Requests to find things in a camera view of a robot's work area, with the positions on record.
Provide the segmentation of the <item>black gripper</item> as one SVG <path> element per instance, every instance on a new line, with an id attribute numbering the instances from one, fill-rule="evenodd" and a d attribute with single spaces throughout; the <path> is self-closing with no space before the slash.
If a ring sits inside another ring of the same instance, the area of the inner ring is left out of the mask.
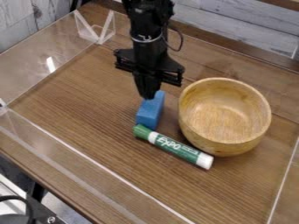
<path id="1" fill-rule="evenodd" d="M 155 93 L 161 90 L 162 82 L 179 87 L 183 84 L 185 67 L 181 65 L 167 53 L 159 58 L 141 58 L 135 57 L 134 49 L 117 49 L 114 51 L 117 56 L 117 68 L 134 72 L 138 68 L 158 73 L 158 76 L 151 75 L 150 90 L 147 85 L 147 76 L 139 71 L 134 72 L 135 84 L 139 94 L 145 99 L 154 99 Z"/>

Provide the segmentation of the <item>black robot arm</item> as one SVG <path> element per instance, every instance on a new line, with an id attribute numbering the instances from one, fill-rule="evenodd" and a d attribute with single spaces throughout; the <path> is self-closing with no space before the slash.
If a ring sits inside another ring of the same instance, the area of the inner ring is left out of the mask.
<path id="1" fill-rule="evenodd" d="M 134 47 L 117 49 L 117 68 L 133 73 L 141 96 L 153 100 L 162 83 L 181 86 L 185 67 L 169 55 L 169 49 L 179 52 L 169 44 L 169 29 L 183 34 L 170 26 L 174 15 L 173 0 L 122 0 L 130 19 L 130 38 Z"/>

